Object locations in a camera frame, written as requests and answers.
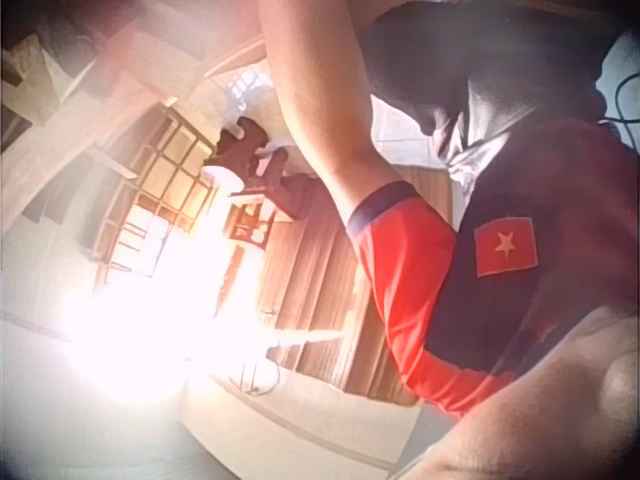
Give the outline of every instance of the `red sleeve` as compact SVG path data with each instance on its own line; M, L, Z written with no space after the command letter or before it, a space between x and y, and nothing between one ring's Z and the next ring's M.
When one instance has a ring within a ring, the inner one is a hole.
M347 228L371 282L400 378L410 390L445 411L463 414L508 383L460 370L424 348L456 233L410 184L397 182L374 192Z

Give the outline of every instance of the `red patch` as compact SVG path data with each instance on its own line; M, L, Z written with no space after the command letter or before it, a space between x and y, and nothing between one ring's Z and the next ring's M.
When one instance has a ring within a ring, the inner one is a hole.
M538 266L536 238L530 217L505 217L476 228L478 277Z

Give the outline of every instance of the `white wall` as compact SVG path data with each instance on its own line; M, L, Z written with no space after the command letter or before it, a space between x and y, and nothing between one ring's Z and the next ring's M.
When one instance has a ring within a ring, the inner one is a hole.
M345 395L288 371L265 396L241 400L232 388L194 377L182 421L245 480L384 479L420 411Z

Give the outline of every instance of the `cable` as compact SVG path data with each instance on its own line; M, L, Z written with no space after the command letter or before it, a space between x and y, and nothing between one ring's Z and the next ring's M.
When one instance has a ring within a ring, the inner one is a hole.
M616 111L618 112L619 118L605 117L604 120L621 124L624 127L625 131L627 132L627 135L629 135L629 141L631 142L631 146L637 152L638 147L636 145L635 139L633 138L633 132L631 131L631 128L629 127L629 125L640 123L640 118L634 118L634 119L624 118L624 114L622 113L622 107L620 106L620 92L622 91L623 87L627 83L629 83L631 80L634 80L636 78L640 78L640 72L634 73L624 78L616 88L614 99L616 104Z

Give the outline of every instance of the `yellow star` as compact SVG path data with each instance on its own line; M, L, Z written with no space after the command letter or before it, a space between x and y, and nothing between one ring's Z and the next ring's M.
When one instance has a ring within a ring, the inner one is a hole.
M498 237L500 238L500 245L496 247L496 252L504 252L504 258L509 258L509 254L511 250L515 250L516 247L513 244L513 232L509 233L509 235L504 235L498 232Z

